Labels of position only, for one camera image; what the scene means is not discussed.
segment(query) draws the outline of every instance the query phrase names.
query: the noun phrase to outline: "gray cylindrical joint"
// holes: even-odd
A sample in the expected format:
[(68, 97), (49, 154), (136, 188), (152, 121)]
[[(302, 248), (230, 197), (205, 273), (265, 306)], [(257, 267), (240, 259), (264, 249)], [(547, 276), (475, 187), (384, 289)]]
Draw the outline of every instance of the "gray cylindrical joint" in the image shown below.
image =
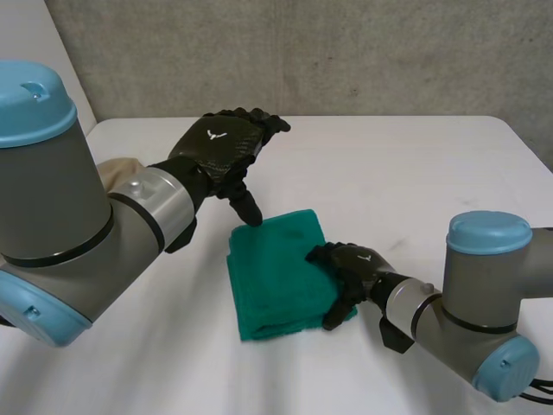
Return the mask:
[(41, 259), (87, 242), (110, 204), (60, 77), (0, 61), (0, 253)]
[(520, 277), (532, 239), (530, 225), (514, 214), (468, 212), (449, 225), (443, 307), (483, 328), (516, 324), (523, 292)]

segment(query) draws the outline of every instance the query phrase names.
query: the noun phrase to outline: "black ring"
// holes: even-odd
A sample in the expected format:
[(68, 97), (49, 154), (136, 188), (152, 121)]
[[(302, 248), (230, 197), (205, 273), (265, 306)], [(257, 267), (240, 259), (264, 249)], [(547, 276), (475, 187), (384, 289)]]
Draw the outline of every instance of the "black ring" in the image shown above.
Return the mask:
[(107, 235), (110, 234), (114, 222), (113, 208), (110, 207), (110, 210), (110, 219), (108, 219), (104, 227), (102, 227), (102, 229), (100, 229), (98, 233), (92, 236), (89, 240), (83, 242), (79, 246), (43, 258), (21, 259), (12, 258), (7, 255), (3, 255), (3, 257), (8, 264), (19, 266), (21, 268), (42, 268), (45, 266), (58, 265), (62, 262), (67, 262), (71, 259), (80, 257), (81, 255), (84, 255), (85, 253), (91, 251), (93, 248), (98, 246), (100, 242), (102, 242), (107, 237)]
[(411, 337), (413, 337), (413, 340), (416, 340), (416, 326), (418, 324), (419, 318), (421, 318), (423, 312), (426, 310), (429, 304), (432, 303), (434, 300), (437, 300), (438, 298), (442, 298), (441, 292), (437, 292), (436, 294), (432, 294), (430, 297), (426, 297), (426, 299), (416, 309), (415, 314), (413, 315), (413, 319), (411, 320)]
[(517, 323), (509, 324), (508, 326), (501, 327), (490, 327), (490, 326), (479, 326), (477, 324), (472, 324), (471, 322), (466, 322), (460, 318), (455, 317), (449, 311), (442, 306), (443, 315), (452, 323), (457, 324), (459, 327), (464, 329), (475, 331), (477, 333), (486, 333), (488, 335), (504, 335), (506, 333), (511, 333), (517, 328)]
[(129, 208), (137, 212), (142, 219), (144, 219), (144, 221), (148, 224), (149, 228), (152, 230), (152, 233), (156, 237), (158, 253), (162, 253), (163, 249), (165, 248), (165, 237), (163, 236), (162, 229), (159, 227), (150, 212), (148, 212), (140, 203), (131, 199), (127, 195), (122, 195), (120, 193), (109, 193), (108, 197), (124, 203)]

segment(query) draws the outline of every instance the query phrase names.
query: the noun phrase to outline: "beige cloth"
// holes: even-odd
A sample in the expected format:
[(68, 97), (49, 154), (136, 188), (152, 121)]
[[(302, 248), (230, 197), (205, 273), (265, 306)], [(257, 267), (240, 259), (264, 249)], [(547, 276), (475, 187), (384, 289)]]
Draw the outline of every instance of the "beige cloth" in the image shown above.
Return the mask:
[(145, 169), (136, 158), (112, 158), (96, 166), (105, 191), (110, 192), (131, 176)]

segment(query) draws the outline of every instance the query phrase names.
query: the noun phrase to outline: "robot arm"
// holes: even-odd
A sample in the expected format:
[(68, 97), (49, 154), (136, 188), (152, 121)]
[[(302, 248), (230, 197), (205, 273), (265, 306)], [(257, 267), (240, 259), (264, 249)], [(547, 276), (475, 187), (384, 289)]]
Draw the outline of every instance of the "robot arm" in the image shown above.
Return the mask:
[(307, 261), (343, 282), (325, 317), (334, 329), (352, 307), (375, 303), (387, 348), (405, 353), (418, 343), (477, 390), (499, 402), (551, 382), (534, 380), (539, 354), (517, 333), (520, 302), (553, 297), (553, 232), (531, 229), (513, 214), (468, 212), (450, 223), (443, 293), (432, 284), (395, 273), (377, 252), (353, 244), (317, 246)]
[(107, 195), (54, 71), (0, 61), (0, 118), (0, 315), (56, 347), (89, 329), (163, 251), (185, 246), (206, 197), (229, 199), (260, 225), (243, 179), (271, 137), (289, 131), (258, 109), (207, 114), (168, 160)]

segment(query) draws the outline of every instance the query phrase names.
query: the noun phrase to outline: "logo on robotic hand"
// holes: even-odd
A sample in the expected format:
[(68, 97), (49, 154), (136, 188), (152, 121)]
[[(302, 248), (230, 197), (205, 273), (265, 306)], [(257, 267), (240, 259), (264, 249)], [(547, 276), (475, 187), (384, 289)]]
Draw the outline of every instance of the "logo on robotic hand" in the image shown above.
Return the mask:
[(224, 137), (226, 133), (224, 132), (223, 134), (212, 134), (210, 130), (207, 130), (207, 135), (209, 136), (210, 140), (214, 140), (215, 138)]

